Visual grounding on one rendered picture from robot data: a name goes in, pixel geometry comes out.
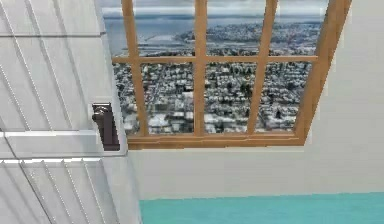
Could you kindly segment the white panelled room door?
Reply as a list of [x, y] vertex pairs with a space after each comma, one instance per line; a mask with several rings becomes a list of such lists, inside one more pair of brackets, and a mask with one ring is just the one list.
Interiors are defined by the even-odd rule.
[[101, 0], [0, 0], [0, 224], [143, 224], [135, 184]]

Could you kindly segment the wooden framed window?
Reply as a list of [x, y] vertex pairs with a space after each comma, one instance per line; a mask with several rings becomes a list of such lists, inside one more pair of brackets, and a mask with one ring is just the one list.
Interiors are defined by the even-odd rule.
[[129, 147], [301, 146], [352, 0], [102, 0]]

